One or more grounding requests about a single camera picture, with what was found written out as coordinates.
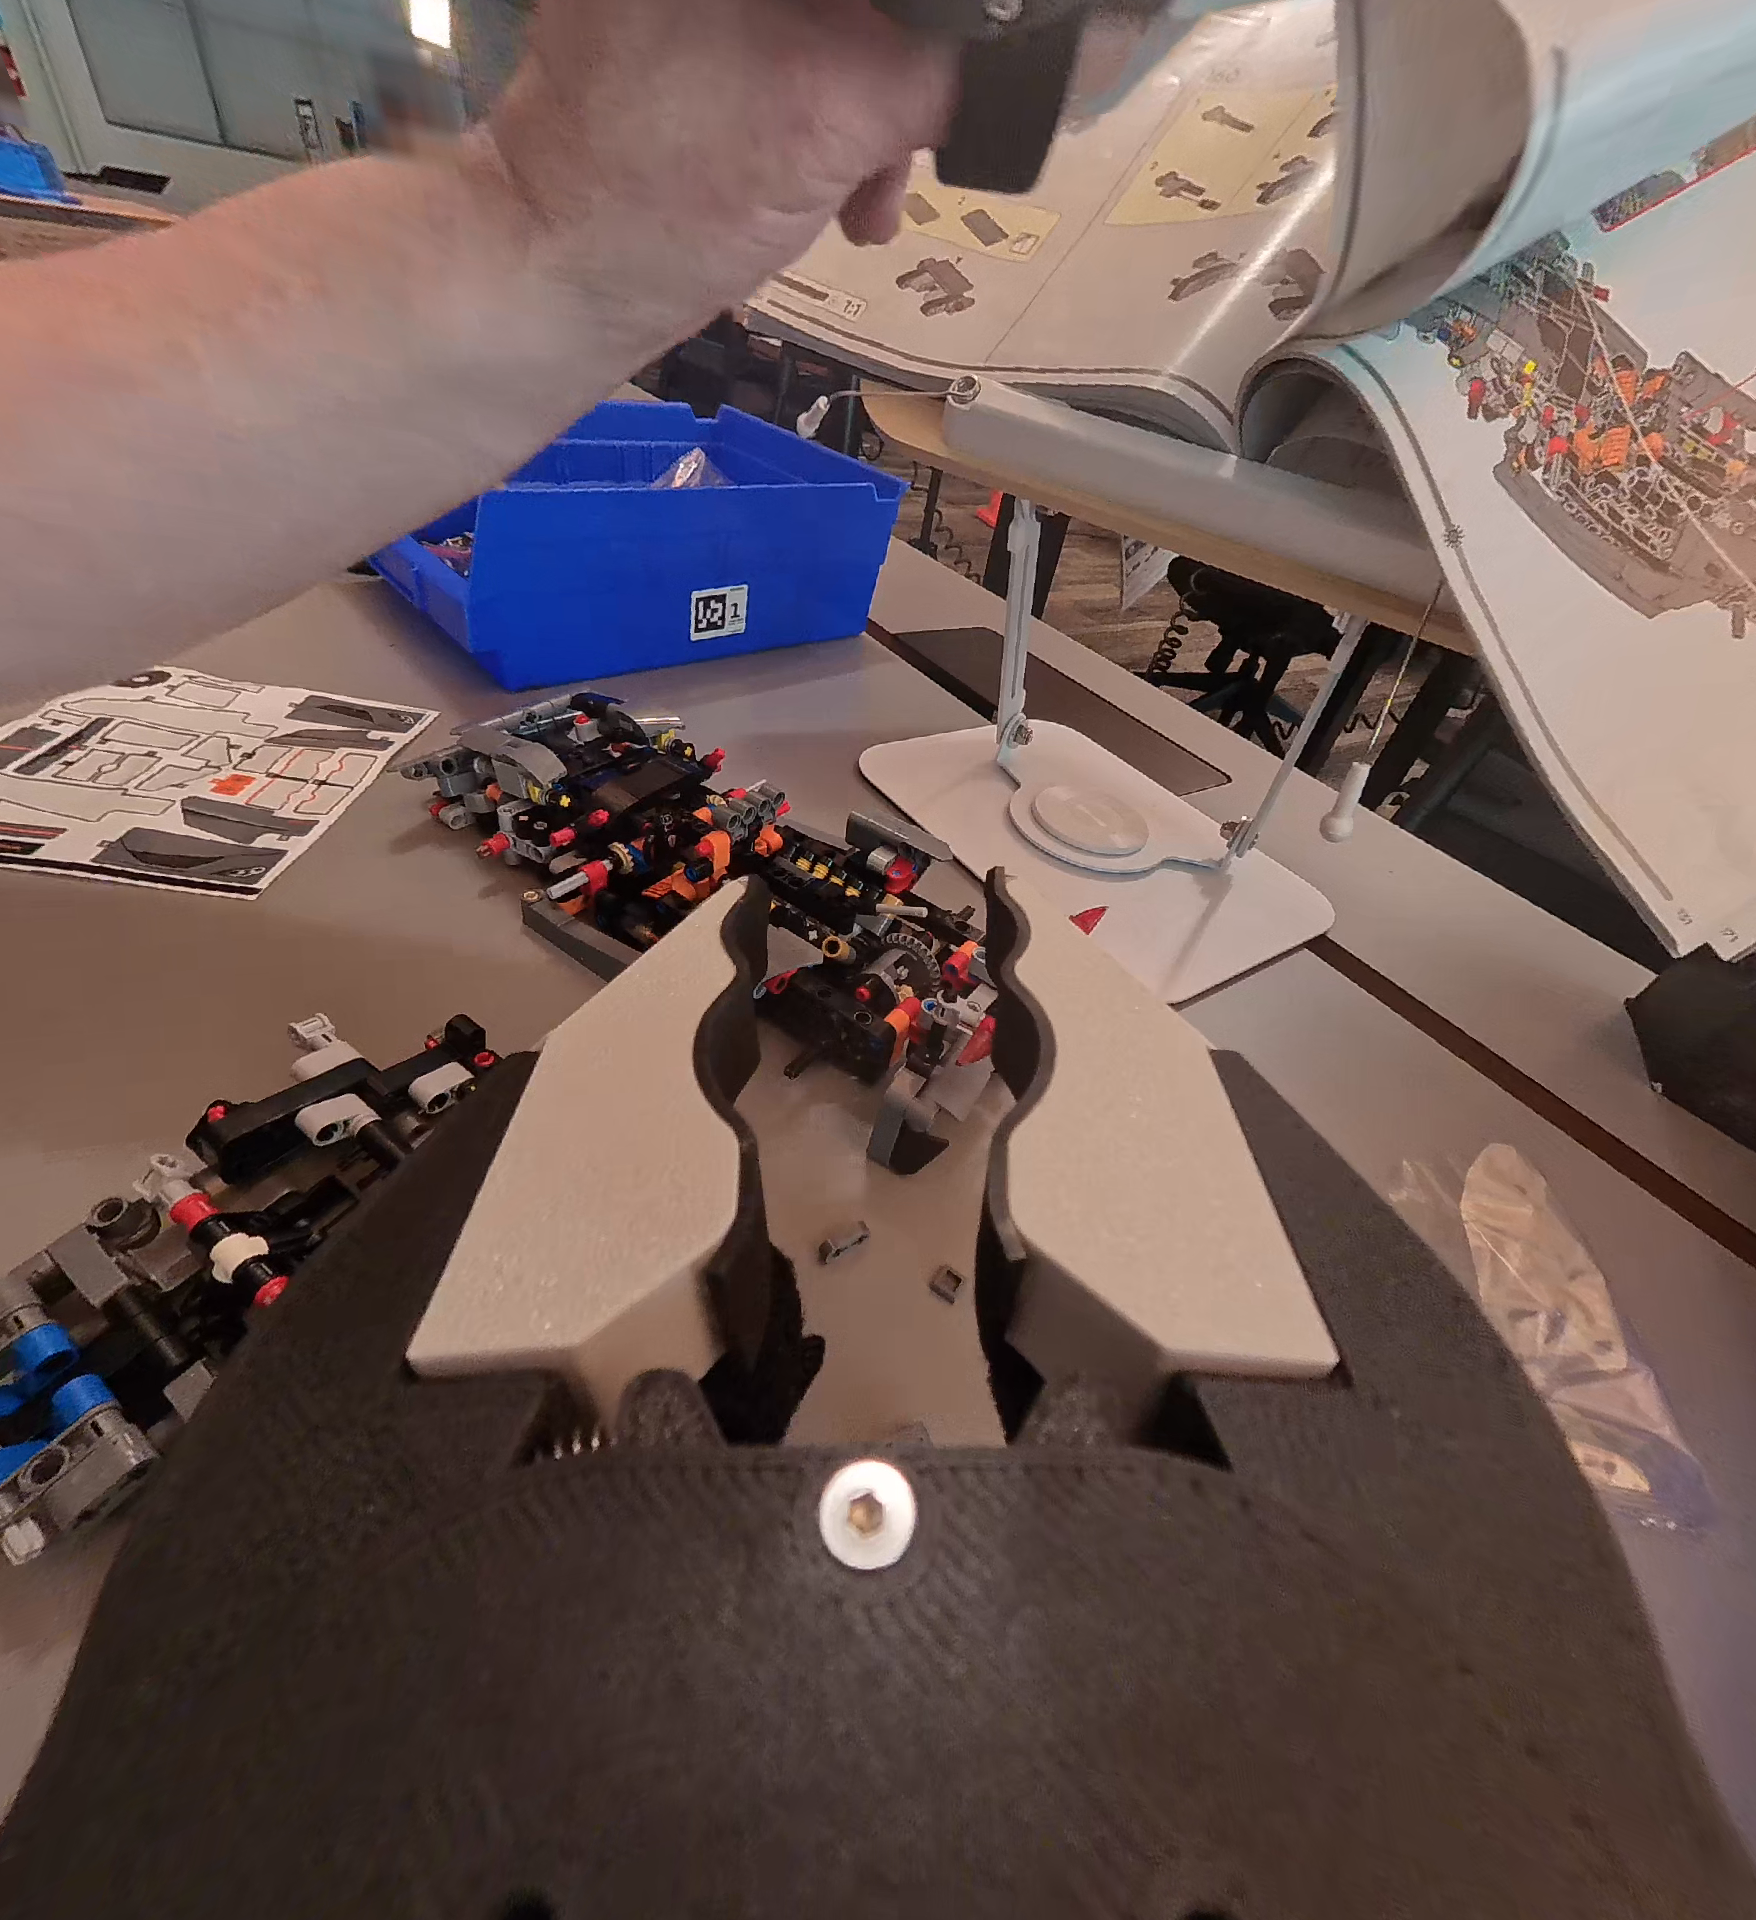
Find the person's left forearm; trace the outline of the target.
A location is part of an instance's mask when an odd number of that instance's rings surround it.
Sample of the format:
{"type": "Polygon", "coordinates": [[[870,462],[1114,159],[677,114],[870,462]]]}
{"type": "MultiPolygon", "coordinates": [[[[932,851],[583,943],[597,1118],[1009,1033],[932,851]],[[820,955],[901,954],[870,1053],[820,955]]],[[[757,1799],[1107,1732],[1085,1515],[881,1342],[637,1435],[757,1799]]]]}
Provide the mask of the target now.
{"type": "Polygon", "coordinates": [[[576,420],[600,188],[482,135],[0,263],[0,697],[265,611],[576,420]]]}

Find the plastic bag of lego parts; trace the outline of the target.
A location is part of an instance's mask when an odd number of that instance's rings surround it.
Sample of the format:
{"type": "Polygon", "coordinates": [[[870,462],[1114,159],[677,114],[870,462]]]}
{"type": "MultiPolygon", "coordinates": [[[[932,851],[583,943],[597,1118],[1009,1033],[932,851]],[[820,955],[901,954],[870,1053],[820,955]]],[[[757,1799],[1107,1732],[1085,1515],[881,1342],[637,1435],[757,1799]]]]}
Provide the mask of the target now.
{"type": "Polygon", "coordinates": [[[1514,1143],[1406,1160],[1389,1202],[1450,1262],[1610,1516],[1661,1534],[1715,1521],[1706,1470],[1584,1237],[1514,1143]]]}

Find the blue storage bin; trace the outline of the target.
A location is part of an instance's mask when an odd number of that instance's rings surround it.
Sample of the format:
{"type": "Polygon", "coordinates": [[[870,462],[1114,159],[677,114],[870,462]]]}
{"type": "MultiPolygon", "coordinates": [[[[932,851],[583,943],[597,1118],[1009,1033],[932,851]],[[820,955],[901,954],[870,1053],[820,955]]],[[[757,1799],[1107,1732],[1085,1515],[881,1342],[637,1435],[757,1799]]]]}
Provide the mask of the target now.
{"type": "Polygon", "coordinates": [[[850,637],[908,481],[736,410],[607,401],[371,568],[510,692],[850,637]],[[707,447],[727,489],[652,492],[707,447]]]}

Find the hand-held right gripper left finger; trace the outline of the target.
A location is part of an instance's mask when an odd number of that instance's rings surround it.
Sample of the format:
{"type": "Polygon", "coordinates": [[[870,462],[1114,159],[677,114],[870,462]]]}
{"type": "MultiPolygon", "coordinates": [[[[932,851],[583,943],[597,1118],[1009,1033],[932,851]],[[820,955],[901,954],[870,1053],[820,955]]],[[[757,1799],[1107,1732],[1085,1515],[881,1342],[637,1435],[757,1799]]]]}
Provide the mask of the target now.
{"type": "Polygon", "coordinates": [[[608,1425],[640,1378],[781,1444],[823,1348],[769,1231],[740,1092],[770,891],[730,881],[543,1043],[411,1333],[426,1380],[543,1375],[608,1425]]]}

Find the lego sticker sheet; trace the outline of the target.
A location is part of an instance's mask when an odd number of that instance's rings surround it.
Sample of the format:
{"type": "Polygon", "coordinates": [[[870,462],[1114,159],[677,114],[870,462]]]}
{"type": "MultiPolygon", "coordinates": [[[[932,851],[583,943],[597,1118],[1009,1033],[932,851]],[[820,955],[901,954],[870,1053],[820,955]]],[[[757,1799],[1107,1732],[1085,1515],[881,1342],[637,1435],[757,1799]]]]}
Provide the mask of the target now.
{"type": "Polygon", "coordinates": [[[155,665],[0,728],[0,870],[254,900],[432,708],[155,665]]]}

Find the large lego car chassis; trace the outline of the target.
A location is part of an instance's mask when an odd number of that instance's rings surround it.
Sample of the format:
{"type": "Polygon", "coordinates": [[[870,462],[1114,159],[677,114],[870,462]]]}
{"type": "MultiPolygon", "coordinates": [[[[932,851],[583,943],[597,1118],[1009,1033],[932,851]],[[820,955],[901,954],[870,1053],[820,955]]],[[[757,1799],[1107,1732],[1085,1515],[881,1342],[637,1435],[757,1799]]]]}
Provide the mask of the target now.
{"type": "Polygon", "coordinates": [[[805,825],[769,780],[730,785],[674,716],[572,692],[459,728],[399,767],[432,816],[523,867],[523,924],[610,978],[725,887],[769,891],[754,1008],[786,1074],[826,1065],[880,1092],[868,1160],[912,1177],[992,1078],[996,982],[972,907],[923,891],[952,848],[889,815],[805,825]]]}

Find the small black grey lego subassembly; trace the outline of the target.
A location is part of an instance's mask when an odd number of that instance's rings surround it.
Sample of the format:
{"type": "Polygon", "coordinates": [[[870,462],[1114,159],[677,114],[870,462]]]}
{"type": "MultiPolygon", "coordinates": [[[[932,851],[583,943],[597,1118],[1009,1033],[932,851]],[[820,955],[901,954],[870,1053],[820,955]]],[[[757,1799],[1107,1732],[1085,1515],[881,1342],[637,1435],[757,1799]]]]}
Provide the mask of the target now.
{"type": "Polygon", "coordinates": [[[501,1068],[446,1020],[380,1066],[294,1020],[291,1080],[215,1100],[176,1153],[0,1275],[0,1559],[27,1566],[151,1476],[241,1339],[375,1188],[501,1068]]]}

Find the person's left hand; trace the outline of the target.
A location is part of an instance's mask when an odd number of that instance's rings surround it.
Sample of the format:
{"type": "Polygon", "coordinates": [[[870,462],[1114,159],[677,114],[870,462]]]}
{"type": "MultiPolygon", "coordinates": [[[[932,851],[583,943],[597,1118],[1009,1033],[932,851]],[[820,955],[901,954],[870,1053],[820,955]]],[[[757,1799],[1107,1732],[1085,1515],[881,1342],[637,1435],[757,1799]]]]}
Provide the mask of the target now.
{"type": "Polygon", "coordinates": [[[892,242],[957,46],[875,3],[543,3],[483,143],[568,305],[627,364],[841,228],[892,242]]]}

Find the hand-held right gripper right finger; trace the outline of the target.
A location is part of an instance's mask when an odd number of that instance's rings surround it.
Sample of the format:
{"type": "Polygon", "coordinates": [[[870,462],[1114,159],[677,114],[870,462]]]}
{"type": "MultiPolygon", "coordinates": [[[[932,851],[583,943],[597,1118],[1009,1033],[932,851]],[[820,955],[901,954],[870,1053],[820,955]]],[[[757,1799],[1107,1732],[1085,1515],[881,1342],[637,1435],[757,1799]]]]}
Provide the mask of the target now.
{"type": "Polygon", "coordinates": [[[1322,1384],[1341,1354],[1214,1049],[1032,878],[986,880],[992,1068],[975,1322],[1003,1437],[1083,1387],[1148,1442],[1181,1380],[1322,1384]]]}

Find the lego instruction booklet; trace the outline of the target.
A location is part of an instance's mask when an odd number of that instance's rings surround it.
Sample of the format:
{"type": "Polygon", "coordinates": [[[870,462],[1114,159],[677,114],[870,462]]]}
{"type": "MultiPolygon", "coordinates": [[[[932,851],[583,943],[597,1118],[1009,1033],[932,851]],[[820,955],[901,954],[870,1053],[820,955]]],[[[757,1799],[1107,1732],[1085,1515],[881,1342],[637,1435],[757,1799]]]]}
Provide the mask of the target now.
{"type": "Polygon", "coordinates": [[[752,296],[953,443],[1456,611],[1666,948],[1756,948],[1756,3],[1170,3],[1012,192],[752,296]]]}

